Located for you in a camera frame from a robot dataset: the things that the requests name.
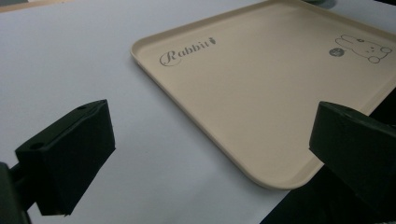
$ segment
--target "white surface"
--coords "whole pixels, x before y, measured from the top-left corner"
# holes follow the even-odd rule
[[[133,62],[139,38],[259,0],[77,0],[0,14],[0,159],[79,105],[107,99],[113,153],[70,217],[34,223],[259,223],[286,195],[247,179]],[[396,7],[335,10],[396,33]]]

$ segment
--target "plastic tray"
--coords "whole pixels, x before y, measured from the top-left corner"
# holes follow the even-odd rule
[[[302,1],[243,7],[143,38],[140,66],[253,181],[300,187],[318,102],[370,114],[396,86],[396,36]]]

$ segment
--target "rabbit logo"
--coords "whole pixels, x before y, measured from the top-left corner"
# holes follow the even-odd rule
[[[358,39],[351,35],[341,35],[341,37],[335,39],[335,43],[345,49],[352,50],[355,54],[366,58],[370,63],[379,63],[381,59],[387,57],[392,52],[390,48],[382,47],[376,43]],[[339,48],[332,49],[330,50],[330,54],[340,57],[344,55],[344,50]]]

